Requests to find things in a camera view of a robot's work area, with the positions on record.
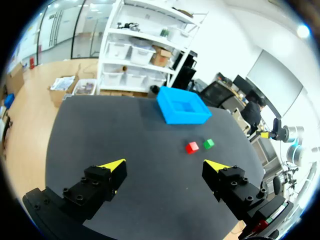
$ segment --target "person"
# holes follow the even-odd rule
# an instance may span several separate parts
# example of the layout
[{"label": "person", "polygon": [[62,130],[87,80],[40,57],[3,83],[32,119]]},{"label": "person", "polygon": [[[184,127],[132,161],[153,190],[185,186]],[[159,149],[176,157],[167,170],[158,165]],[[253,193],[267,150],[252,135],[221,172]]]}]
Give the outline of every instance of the person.
[{"label": "person", "polygon": [[258,129],[257,126],[261,121],[261,111],[265,106],[266,101],[263,98],[258,98],[256,101],[250,101],[240,112],[243,119],[251,126],[248,134],[251,135]]}]

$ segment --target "blue object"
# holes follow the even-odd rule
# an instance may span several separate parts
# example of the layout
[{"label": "blue object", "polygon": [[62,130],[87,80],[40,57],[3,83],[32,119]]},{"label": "blue object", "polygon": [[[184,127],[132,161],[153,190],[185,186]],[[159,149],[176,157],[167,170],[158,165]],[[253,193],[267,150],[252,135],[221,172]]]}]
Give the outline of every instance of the blue object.
[{"label": "blue object", "polygon": [[14,102],[15,96],[13,93],[9,94],[5,100],[4,100],[4,106],[9,109],[11,107],[11,104]]},{"label": "blue object", "polygon": [[194,92],[162,86],[156,100],[167,124],[204,124],[212,116]]}]

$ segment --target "black chair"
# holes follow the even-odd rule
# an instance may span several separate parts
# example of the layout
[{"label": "black chair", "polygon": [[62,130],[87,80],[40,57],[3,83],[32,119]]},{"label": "black chair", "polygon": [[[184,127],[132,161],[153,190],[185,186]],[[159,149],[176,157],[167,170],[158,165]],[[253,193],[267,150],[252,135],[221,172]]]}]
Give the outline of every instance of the black chair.
[{"label": "black chair", "polygon": [[219,108],[222,103],[234,96],[229,89],[219,84],[217,81],[211,83],[198,95],[205,105],[215,108]]}]

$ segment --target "green cube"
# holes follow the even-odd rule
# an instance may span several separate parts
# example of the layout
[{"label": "green cube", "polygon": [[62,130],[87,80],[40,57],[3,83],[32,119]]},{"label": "green cube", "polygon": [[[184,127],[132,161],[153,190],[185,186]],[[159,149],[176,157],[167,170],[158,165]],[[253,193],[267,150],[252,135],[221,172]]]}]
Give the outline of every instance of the green cube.
[{"label": "green cube", "polygon": [[203,143],[203,145],[205,149],[210,149],[215,145],[215,143],[212,141],[212,139],[208,139]]}]

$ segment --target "black table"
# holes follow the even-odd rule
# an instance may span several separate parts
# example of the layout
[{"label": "black table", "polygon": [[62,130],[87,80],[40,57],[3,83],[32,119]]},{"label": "black table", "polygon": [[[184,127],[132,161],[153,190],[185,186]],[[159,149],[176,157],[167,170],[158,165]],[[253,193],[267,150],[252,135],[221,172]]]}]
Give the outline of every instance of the black table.
[{"label": "black table", "polygon": [[[125,158],[127,178],[85,226],[119,240],[220,240],[237,220],[202,179],[204,159],[240,166],[257,187],[263,168],[232,116],[210,110],[203,125],[167,125],[155,99],[67,98],[48,144],[46,186],[62,197],[85,168]],[[205,150],[209,138],[215,146]],[[200,149],[189,155],[193,141]]]}]

